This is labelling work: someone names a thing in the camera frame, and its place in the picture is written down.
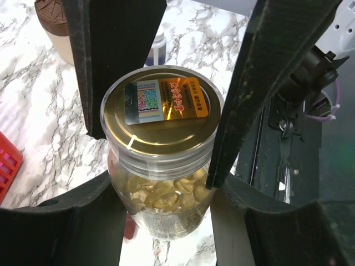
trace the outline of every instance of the yellow capsule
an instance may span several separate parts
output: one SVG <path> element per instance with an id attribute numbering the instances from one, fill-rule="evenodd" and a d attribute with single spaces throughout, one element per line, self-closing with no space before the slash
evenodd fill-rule
<path id="1" fill-rule="evenodd" d="M 177 201 L 179 201 L 179 195 L 177 193 L 165 193 L 160 195 L 153 202 L 153 206 L 155 208 L 163 209 L 168 206 L 174 205 Z"/>
<path id="2" fill-rule="evenodd" d="M 140 199 L 142 202 L 145 201 L 145 198 L 150 194 L 151 192 L 149 190 L 147 190 L 146 188 L 143 188 L 137 192 L 134 192 L 131 196 L 131 199 L 133 198 L 138 198 Z"/>
<path id="3" fill-rule="evenodd" d="M 203 184 L 204 186 L 206 186 L 206 181 L 207 181 L 207 176 L 201 178 L 201 179 L 198 179 L 194 182 L 194 185 L 196 184 Z"/>
<path id="4" fill-rule="evenodd" d="M 179 206 L 180 206 L 180 201 L 179 201 L 179 199 L 177 199 L 177 201 L 176 201 L 175 204 L 173 204 L 173 205 L 171 205 L 171 206 L 167 206 L 167 207 L 163 208 L 163 210 L 164 210 L 165 212 L 173 212 L 173 211 L 175 211 Z"/>
<path id="5" fill-rule="evenodd" d="M 138 198 L 134 198 L 132 203 L 138 210 L 144 209 L 145 207 L 145 204 Z"/>
<path id="6" fill-rule="evenodd" d="M 112 185 L 119 190 L 120 192 L 125 192 L 127 191 L 127 182 L 125 179 L 123 179 L 122 177 L 119 176 L 112 176 L 111 177 L 112 180 Z"/>
<path id="7" fill-rule="evenodd" d="M 172 180 L 158 181 L 153 187 L 153 192 L 157 195 L 161 195 L 169 192 L 173 186 L 174 183 Z"/>
<path id="8" fill-rule="evenodd" d="M 138 181 L 139 181 L 139 176 L 132 175 L 129 177 L 127 182 L 127 189 L 129 192 L 134 193 L 140 190 L 142 186 Z"/>
<path id="9" fill-rule="evenodd" d="M 146 204 L 149 207 L 153 206 L 153 202 L 155 201 L 156 194 L 154 193 L 149 193 L 149 195 L 145 198 L 144 204 Z"/>
<path id="10" fill-rule="evenodd" d="M 190 194 L 194 190 L 194 183 L 186 177 L 174 181 L 174 187 L 184 194 Z"/>
<path id="11" fill-rule="evenodd" d="M 205 184 L 196 182 L 195 187 L 194 187 L 194 198 L 197 202 L 202 202 L 204 199 L 211 193 L 210 190 L 208 190 L 205 187 Z"/>
<path id="12" fill-rule="evenodd" d="M 196 172 L 194 172 L 192 174 L 192 176 L 190 177 L 191 180 L 199 180 L 199 179 L 202 179 L 202 178 L 207 178 L 207 172 L 204 168 L 200 168 L 198 169 Z"/>
<path id="13" fill-rule="evenodd" d="M 183 209 L 191 209 L 195 207 L 197 202 L 195 201 L 194 195 L 193 194 L 184 194 L 180 198 L 180 206 Z"/>
<path id="14" fill-rule="evenodd" d="M 150 179 L 147 179 L 147 178 L 144 178 L 144 177 L 139 177 L 138 182 L 142 186 L 152 186 L 152 185 L 155 185 L 155 183 L 156 183 L 156 181 L 150 180 Z"/>

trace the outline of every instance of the white marble surface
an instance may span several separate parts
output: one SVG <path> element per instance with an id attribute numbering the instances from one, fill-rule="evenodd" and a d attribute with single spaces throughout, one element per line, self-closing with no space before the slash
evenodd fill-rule
<path id="1" fill-rule="evenodd" d="M 2 207 L 36 206 L 105 171 L 107 143 L 86 135 L 75 70 L 40 26 L 33 0 L 0 1 L 0 130 L 24 163 Z M 167 64 L 210 78 L 226 95 L 247 18 L 189 0 L 168 0 Z M 139 251 L 139 256 L 132 255 Z M 144 232 L 124 241 L 120 265 L 215 265 L 210 213 L 178 241 Z"/>

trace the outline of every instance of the white cable tie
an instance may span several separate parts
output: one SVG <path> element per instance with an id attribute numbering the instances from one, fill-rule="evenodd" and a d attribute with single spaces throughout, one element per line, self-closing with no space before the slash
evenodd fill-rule
<path id="1" fill-rule="evenodd" d="M 333 109 L 335 109 L 335 108 L 336 108 L 336 109 L 339 109 L 339 108 L 340 108 L 340 104 L 337 104 L 337 105 L 335 105 L 335 106 L 332 106 L 332 107 L 331 107 L 331 110 L 333 110 Z"/>
<path id="2" fill-rule="evenodd" d="M 133 141 L 135 140 L 137 136 L 136 135 L 133 135 L 131 140 L 129 141 L 128 145 L 127 145 L 127 150 L 130 150 L 131 149 L 131 146 L 133 144 Z"/>

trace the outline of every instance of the label sticker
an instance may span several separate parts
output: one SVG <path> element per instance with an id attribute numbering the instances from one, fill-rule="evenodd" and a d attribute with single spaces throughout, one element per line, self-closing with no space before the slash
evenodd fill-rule
<path id="1" fill-rule="evenodd" d="M 205 97 L 196 78 L 137 81 L 125 86 L 125 122 L 206 117 Z"/>

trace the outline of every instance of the black machine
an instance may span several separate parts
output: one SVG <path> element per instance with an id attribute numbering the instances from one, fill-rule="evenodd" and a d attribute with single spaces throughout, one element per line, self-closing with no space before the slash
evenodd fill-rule
<path id="1" fill-rule="evenodd" d="M 166 2 L 62 2 L 88 134 L 104 138 L 101 100 L 143 66 Z M 339 3 L 259 0 L 253 10 L 206 185 L 218 188 L 219 266 L 355 265 L 355 202 L 319 200 L 322 124 L 306 116 L 347 59 L 315 46 Z M 107 172 L 37 207 L 0 209 L 1 265 L 118 265 L 125 217 Z"/>

